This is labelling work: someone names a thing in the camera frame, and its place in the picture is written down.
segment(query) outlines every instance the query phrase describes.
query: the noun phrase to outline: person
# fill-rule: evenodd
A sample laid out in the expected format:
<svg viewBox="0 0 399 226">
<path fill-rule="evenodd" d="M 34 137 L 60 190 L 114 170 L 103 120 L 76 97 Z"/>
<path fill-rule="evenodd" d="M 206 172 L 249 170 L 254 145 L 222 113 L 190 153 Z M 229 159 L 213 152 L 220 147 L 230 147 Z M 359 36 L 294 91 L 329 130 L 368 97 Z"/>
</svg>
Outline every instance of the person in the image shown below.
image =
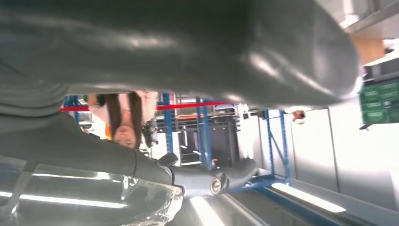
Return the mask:
<svg viewBox="0 0 399 226">
<path fill-rule="evenodd" d="M 292 121 L 296 124 L 304 124 L 305 123 L 305 111 L 296 110 L 292 112 Z"/>
<path fill-rule="evenodd" d="M 92 114 L 110 126 L 113 142 L 138 149 L 142 142 L 142 130 L 148 130 L 149 124 L 154 125 L 158 93 L 134 91 L 127 94 L 106 94 L 101 103 L 99 99 L 95 94 L 88 95 L 88 107 Z M 150 131 L 149 137 L 145 136 L 148 147 L 152 143 L 152 132 Z"/>
</svg>

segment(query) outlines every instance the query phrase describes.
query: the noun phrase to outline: red horizontal bar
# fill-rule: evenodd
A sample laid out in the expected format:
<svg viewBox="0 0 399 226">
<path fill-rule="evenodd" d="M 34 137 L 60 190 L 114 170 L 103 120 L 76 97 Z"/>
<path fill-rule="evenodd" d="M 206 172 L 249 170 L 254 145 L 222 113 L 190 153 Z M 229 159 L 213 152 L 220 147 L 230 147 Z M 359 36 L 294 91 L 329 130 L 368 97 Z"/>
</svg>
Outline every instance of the red horizontal bar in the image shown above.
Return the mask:
<svg viewBox="0 0 399 226">
<path fill-rule="evenodd" d="M 172 110 L 178 108 L 189 108 L 189 107 L 202 107 L 202 106 L 213 106 L 213 105 L 226 105 L 229 104 L 227 102 L 222 101 L 211 101 L 211 102 L 204 102 L 204 103 L 192 103 L 192 104 L 180 104 L 180 105 L 160 105 L 157 106 L 158 111 L 162 110 Z M 73 107 L 62 107 L 62 112 L 87 112 L 87 106 L 73 106 Z"/>
</svg>

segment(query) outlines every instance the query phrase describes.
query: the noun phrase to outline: blue metal shelving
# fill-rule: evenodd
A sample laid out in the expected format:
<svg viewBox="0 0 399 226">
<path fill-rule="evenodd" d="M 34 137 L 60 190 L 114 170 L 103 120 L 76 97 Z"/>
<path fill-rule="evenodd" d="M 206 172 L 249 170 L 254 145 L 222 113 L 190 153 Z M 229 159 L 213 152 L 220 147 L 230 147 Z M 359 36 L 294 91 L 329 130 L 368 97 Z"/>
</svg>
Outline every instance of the blue metal shelving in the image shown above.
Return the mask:
<svg viewBox="0 0 399 226">
<path fill-rule="evenodd" d="M 206 102 L 200 98 L 196 98 L 197 103 Z M 199 107 L 197 106 L 197 128 L 198 128 L 198 148 L 201 153 L 202 165 L 207 166 L 208 169 L 213 168 L 212 164 L 212 152 L 211 152 L 211 140 L 209 131 L 209 118 L 208 118 L 208 106 Z"/>
<path fill-rule="evenodd" d="M 83 106 L 79 101 L 79 96 L 66 96 L 64 99 L 64 107 Z M 75 121 L 79 124 L 79 112 L 74 112 Z"/>
<path fill-rule="evenodd" d="M 279 118 L 280 127 L 281 127 L 281 137 L 282 137 L 282 149 L 279 147 L 275 136 L 273 135 L 270 127 L 270 119 Z M 269 147 L 269 164 L 270 164 L 270 173 L 263 174 L 256 177 L 253 177 L 248 183 L 240 189 L 232 190 L 231 192 L 244 191 L 244 190 L 252 190 L 263 187 L 269 187 L 274 183 L 283 183 L 290 184 L 290 172 L 289 172 L 289 161 L 288 161 L 288 149 L 287 149 L 287 136 L 286 136 L 286 127 L 284 121 L 284 112 L 282 110 L 279 111 L 278 117 L 270 117 L 269 110 L 265 110 L 265 120 L 267 123 L 267 135 L 268 135 L 268 147 Z M 275 173 L 275 157 L 274 157 L 274 149 L 273 144 L 276 148 L 277 153 L 279 154 L 279 160 L 282 161 L 285 175 L 276 175 Z"/>
<path fill-rule="evenodd" d="M 170 94 L 163 93 L 162 101 L 159 101 L 158 105 L 170 105 Z M 164 110 L 163 115 L 166 128 L 166 149 L 168 153 L 173 153 L 172 110 Z"/>
</svg>

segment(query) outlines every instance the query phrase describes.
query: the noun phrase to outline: transparent plastic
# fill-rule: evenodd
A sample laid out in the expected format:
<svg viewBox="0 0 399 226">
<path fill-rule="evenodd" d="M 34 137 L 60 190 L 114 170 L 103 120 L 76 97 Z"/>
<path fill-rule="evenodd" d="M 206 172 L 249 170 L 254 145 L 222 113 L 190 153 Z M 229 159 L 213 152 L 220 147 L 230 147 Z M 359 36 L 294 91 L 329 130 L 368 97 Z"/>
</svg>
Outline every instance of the transparent plastic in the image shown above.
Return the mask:
<svg viewBox="0 0 399 226">
<path fill-rule="evenodd" d="M 10 213 L 0 208 L 1 226 L 163 226 L 183 201 L 179 187 L 125 175 L 48 165 L 30 174 L 24 185 L 15 170 L 0 168 L 14 188 L 0 185 L 2 205 L 21 191 Z"/>
</svg>

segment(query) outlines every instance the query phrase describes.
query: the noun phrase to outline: ceiling light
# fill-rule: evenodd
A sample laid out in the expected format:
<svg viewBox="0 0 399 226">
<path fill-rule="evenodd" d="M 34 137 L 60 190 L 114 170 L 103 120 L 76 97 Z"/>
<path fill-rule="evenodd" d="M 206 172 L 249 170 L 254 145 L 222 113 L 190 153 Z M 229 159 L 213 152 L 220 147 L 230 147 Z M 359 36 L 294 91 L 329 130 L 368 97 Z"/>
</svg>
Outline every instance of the ceiling light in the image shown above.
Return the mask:
<svg viewBox="0 0 399 226">
<path fill-rule="evenodd" d="M 276 188 L 282 192 L 285 192 L 287 194 L 290 194 L 292 196 L 295 196 L 296 198 L 302 199 L 306 202 L 309 202 L 315 206 L 318 206 L 320 208 L 323 208 L 325 210 L 328 210 L 330 212 L 333 213 L 341 213 L 341 212 L 345 212 L 346 209 L 337 206 L 333 203 L 327 202 L 321 198 L 318 198 L 316 196 L 313 196 L 311 194 L 305 193 L 303 191 L 299 191 L 295 188 L 292 188 L 290 186 L 287 186 L 285 184 L 281 184 L 281 183 L 275 183 L 271 185 L 273 188 Z"/>
</svg>

